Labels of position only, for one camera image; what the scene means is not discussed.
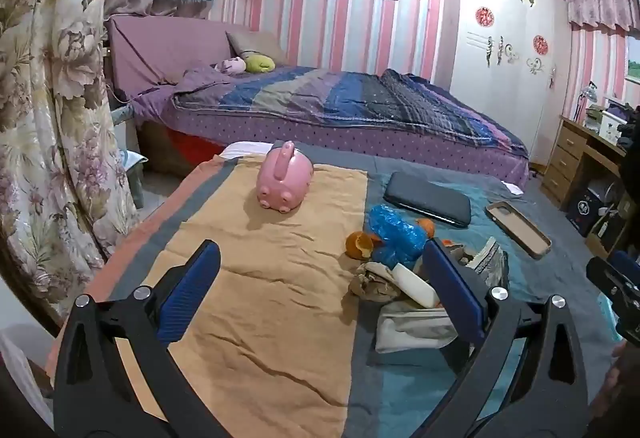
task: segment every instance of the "metal bolt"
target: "metal bolt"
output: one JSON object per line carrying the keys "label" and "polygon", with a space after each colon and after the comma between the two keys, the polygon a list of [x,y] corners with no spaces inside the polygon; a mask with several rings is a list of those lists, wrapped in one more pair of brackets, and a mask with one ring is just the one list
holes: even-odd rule
{"label": "metal bolt", "polygon": [[151,289],[149,287],[137,287],[133,291],[133,297],[142,301],[151,295]]}
{"label": "metal bolt", "polygon": [[491,295],[494,299],[498,301],[504,301],[508,298],[509,292],[507,292],[506,288],[503,287],[495,287],[491,289]]}
{"label": "metal bolt", "polygon": [[83,293],[76,297],[76,306],[78,308],[84,308],[89,304],[89,301],[91,301],[91,298],[87,294]]}
{"label": "metal bolt", "polygon": [[564,308],[566,306],[566,301],[564,299],[564,297],[562,297],[561,295],[555,295],[551,298],[551,302],[554,304],[554,306],[556,306],[557,308]]}

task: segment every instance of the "green stuffed toy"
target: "green stuffed toy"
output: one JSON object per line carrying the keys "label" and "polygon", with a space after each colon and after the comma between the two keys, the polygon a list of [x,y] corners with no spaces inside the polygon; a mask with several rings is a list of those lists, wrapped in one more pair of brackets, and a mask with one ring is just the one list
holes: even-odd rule
{"label": "green stuffed toy", "polygon": [[263,56],[262,54],[251,54],[244,58],[246,63],[247,72],[251,73],[265,73],[271,72],[276,68],[276,64],[271,57]]}

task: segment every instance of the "pink piggy bank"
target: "pink piggy bank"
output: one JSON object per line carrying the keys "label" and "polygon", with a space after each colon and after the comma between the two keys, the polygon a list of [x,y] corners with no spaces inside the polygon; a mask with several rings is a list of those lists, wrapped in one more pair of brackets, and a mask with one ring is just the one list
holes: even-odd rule
{"label": "pink piggy bank", "polygon": [[311,184],[314,166],[293,142],[285,142],[267,153],[255,190],[260,205],[288,213],[298,207]]}

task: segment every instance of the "stuffed toy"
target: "stuffed toy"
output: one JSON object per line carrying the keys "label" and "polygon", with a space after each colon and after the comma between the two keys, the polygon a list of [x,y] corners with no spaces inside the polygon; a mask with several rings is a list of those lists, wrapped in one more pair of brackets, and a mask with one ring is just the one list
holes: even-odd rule
{"label": "stuffed toy", "polygon": [[244,62],[246,63],[247,72],[251,73],[271,72],[276,68],[273,59],[262,54],[251,54],[244,58]]}
{"label": "stuffed toy", "polygon": [[223,60],[222,63],[215,65],[214,69],[225,75],[235,75],[244,72],[246,64],[241,57],[234,57],[233,59]]}

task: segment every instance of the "white wardrobe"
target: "white wardrobe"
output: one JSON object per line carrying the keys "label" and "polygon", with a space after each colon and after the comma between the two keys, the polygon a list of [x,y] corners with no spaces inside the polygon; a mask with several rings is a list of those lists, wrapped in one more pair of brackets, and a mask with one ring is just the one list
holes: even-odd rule
{"label": "white wardrobe", "polygon": [[546,165],[567,88],[564,0],[444,0],[434,84],[490,116]]}

